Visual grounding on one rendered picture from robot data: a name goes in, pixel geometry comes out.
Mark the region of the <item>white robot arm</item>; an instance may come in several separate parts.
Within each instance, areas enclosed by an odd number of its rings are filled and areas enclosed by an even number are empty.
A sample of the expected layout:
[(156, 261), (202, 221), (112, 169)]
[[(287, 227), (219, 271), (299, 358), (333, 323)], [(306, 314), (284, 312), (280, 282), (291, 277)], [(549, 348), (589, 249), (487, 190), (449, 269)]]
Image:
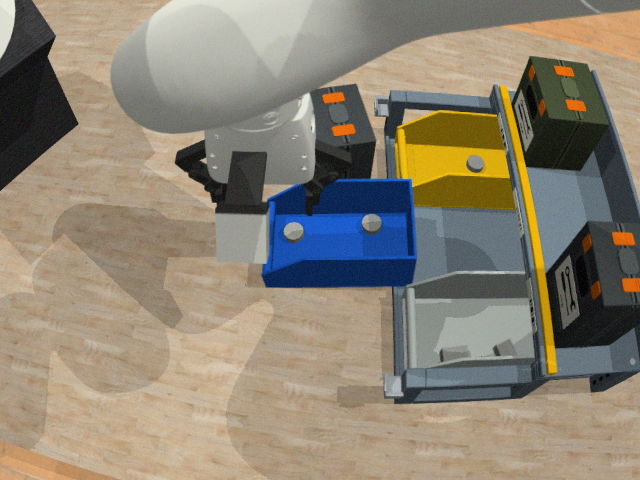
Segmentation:
[[(640, 0), (172, 0), (120, 44), (110, 80), (151, 131), (264, 130), (303, 95), (419, 39), (637, 10)], [(217, 262), (267, 264), (266, 160), (232, 151)]]

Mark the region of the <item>yellow open bin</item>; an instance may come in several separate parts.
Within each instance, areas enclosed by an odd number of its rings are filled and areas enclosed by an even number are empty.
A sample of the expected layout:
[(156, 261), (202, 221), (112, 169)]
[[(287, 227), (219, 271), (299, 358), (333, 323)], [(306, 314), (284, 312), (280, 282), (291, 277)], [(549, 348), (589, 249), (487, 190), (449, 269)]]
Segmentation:
[[(516, 210), (497, 115), (438, 110), (398, 126), (394, 146), (414, 206)], [(472, 154), (479, 173), (466, 166)]]

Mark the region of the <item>grey metal disc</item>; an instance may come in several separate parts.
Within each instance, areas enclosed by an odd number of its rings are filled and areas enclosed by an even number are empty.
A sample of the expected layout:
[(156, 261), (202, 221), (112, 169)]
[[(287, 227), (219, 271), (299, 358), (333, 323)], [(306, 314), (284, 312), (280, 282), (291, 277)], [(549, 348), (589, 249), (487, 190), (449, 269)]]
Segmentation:
[(484, 167), (484, 160), (478, 155), (471, 155), (468, 157), (466, 166), (469, 171), (479, 173)]
[(366, 234), (375, 235), (381, 230), (382, 221), (375, 214), (368, 214), (362, 219), (362, 229)]
[(285, 239), (290, 243), (298, 243), (304, 237), (304, 230), (301, 224), (291, 222), (284, 228)]

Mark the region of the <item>blue bin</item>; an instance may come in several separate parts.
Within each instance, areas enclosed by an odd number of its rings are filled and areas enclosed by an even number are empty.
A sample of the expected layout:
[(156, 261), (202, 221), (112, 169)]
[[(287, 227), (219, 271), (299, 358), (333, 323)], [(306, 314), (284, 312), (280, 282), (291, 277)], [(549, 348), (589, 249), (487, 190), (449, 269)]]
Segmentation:
[[(338, 179), (323, 188), (306, 215), (306, 188), (294, 185), (270, 198), (266, 288), (401, 287), (413, 282), (417, 261), (412, 179)], [(381, 230), (366, 234), (362, 219), (376, 214)], [(284, 227), (302, 225), (298, 243)]]

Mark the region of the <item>yellow flat bar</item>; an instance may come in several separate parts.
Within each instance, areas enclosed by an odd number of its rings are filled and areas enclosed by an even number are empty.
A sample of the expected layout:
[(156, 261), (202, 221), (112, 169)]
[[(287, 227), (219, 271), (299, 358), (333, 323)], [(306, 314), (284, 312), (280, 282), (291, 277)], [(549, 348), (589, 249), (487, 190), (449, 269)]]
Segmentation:
[(532, 255), (533, 255), (533, 261), (534, 261), (536, 282), (537, 282), (538, 297), (539, 297), (543, 340), (544, 340), (544, 350), (545, 350), (545, 360), (546, 360), (546, 371), (547, 371), (547, 375), (554, 375), (555, 373), (557, 373), (557, 365), (556, 365), (553, 328), (552, 328), (546, 275), (545, 275), (545, 269), (544, 269), (544, 262), (543, 262), (537, 220), (536, 220), (536, 215), (534, 210), (534, 204), (533, 204), (528, 174), (526, 170), (525, 160), (523, 156), (523, 151), (521, 147), (521, 142), (520, 142), (507, 86), (499, 86), (499, 91), (500, 91), (500, 95), (501, 95), (501, 99), (502, 99), (502, 103), (505, 111), (505, 116), (508, 124), (508, 129), (511, 137), (511, 142), (513, 146), (515, 160), (516, 160), (516, 165), (517, 165), (517, 170), (518, 170), (518, 175), (519, 175), (519, 180), (520, 180), (520, 185), (522, 190), (522, 196), (524, 201), (524, 207), (526, 212), (526, 218), (527, 218), (527, 224), (528, 224), (528, 230), (529, 230), (529, 236), (530, 236), (530, 242), (531, 242), (531, 248), (532, 248)]

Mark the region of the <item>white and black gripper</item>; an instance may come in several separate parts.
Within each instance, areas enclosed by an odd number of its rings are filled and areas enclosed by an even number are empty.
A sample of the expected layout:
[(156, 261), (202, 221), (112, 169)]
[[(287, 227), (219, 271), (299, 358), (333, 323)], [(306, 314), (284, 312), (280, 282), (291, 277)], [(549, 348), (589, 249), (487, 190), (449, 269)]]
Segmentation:
[[(256, 131), (224, 126), (204, 134), (204, 140), (177, 151), (175, 164), (203, 184), (217, 205), (225, 201), (232, 151), (267, 152), (264, 185), (303, 185), (307, 216), (312, 216), (313, 205), (319, 205), (323, 188), (352, 166), (350, 152), (316, 139), (310, 93), (304, 95), (302, 106), (299, 100), (299, 112), (278, 126)], [(200, 161), (204, 158), (207, 164)], [(315, 158), (327, 163), (321, 166)]]

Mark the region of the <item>grey metal shelf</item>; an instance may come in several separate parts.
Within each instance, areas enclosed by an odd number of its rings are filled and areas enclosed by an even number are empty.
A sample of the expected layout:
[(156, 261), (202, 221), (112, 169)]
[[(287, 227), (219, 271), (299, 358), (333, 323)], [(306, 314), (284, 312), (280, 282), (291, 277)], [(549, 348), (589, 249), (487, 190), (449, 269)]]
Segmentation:
[[(545, 274), (587, 221), (640, 223), (640, 202), (625, 152), (596, 71), (591, 75), (610, 125), (581, 171), (526, 167)], [(412, 283), (455, 271), (525, 271), (535, 362), (404, 371), (406, 286), (392, 287), (397, 376), (384, 373), (384, 399), (394, 399), (394, 404), (520, 399), (549, 380), (588, 377), (591, 393), (604, 392), (639, 373), (640, 324), (610, 345), (555, 348), (557, 373), (547, 375), (526, 212), (498, 84), (490, 97), (401, 90), (375, 94), (375, 117), (386, 117), (387, 179), (397, 179), (394, 142), (405, 109), (497, 115), (516, 210), (414, 206), (417, 261)]]

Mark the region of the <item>grey open bin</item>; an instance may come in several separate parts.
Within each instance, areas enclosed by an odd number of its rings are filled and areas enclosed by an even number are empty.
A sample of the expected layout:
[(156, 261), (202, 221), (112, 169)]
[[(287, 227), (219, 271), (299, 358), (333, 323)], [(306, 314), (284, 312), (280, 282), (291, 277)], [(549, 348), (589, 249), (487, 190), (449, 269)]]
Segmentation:
[[(455, 271), (408, 284), (402, 318), (404, 371), (535, 361), (525, 271)], [(509, 338), (517, 355), (495, 356)], [(440, 361), (441, 348), (462, 345), (469, 357)]]

